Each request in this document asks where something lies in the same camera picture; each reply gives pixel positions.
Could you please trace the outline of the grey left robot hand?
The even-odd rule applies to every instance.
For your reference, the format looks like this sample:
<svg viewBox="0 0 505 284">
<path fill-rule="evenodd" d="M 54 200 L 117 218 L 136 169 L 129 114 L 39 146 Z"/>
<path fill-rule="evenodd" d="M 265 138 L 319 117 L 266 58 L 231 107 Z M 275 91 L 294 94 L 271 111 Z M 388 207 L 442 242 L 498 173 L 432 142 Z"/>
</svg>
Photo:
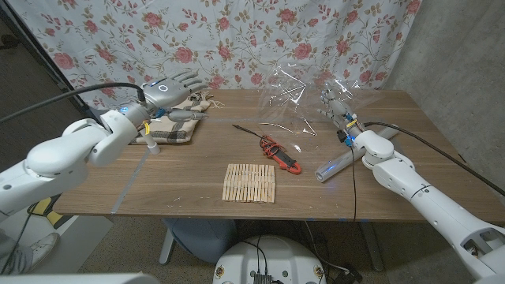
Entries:
<svg viewBox="0 0 505 284">
<path fill-rule="evenodd" d="M 166 115 L 174 122 L 206 119 L 208 117 L 206 114 L 177 108 L 177 105 L 183 103 L 191 94 L 207 87 L 197 76 L 197 73 L 191 71 L 181 71 L 143 83 L 141 88 L 144 91 L 149 114 L 153 118 Z"/>
</svg>

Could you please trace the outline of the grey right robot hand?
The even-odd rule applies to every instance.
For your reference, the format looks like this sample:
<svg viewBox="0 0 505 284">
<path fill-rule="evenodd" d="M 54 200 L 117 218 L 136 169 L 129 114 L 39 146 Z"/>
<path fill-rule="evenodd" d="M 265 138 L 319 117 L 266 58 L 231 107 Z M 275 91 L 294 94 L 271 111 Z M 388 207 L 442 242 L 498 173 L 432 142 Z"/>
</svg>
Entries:
<svg viewBox="0 0 505 284">
<path fill-rule="evenodd" d="M 317 111 L 329 118 L 339 130 L 350 136 L 351 140 L 364 132 L 361 124 L 357 121 L 357 115 L 333 90 L 322 91 L 320 100 L 327 109 L 318 109 Z"/>
</svg>

